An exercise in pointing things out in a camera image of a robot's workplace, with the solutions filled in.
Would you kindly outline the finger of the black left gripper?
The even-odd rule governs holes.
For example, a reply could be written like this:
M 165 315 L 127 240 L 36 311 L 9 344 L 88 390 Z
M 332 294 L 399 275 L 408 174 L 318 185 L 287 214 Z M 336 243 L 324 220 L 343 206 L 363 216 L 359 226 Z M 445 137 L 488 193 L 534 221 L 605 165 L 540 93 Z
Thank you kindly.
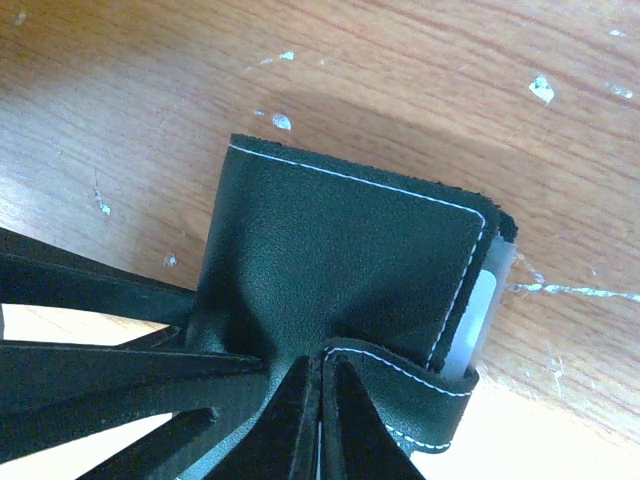
M 182 345 L 195 293 L 120 270 L 3 228 L 1 302 L 89 311 L 169 326 L 163 345 Z
M 4 341 L 1 460 L 170 413 L 88 476 L 173 479 L 257 412 L 268 383 L 251 356 Z

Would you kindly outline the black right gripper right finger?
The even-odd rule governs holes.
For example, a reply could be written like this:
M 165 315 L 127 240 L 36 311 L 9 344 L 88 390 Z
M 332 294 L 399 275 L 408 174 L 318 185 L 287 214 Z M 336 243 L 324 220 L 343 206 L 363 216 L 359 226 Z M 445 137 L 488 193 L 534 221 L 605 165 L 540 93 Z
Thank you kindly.
M 344 357 L 323 364 L 321 467 L 323 479 L 420 479 L 391 438 L 353 365 Z

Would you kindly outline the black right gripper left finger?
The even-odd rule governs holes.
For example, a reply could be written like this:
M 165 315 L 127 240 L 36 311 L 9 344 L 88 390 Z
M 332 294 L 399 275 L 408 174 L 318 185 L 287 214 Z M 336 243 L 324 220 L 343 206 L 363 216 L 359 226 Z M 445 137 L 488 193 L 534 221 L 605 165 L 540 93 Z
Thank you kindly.
M 314 479 L 318 466 L 320 362 L 295 360 L 248 434 L 208 479 Z

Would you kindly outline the black card holder wallet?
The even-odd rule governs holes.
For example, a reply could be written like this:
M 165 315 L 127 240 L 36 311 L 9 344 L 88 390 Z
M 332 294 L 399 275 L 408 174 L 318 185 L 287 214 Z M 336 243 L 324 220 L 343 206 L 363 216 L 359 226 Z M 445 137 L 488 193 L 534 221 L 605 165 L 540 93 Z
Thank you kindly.
M 483 195 L 234 134 L 187 343 L 260 358 L 273 385 L 343 356 L 405 452 L 444 452 L 479 380 L 452 343 L 517 232 Z

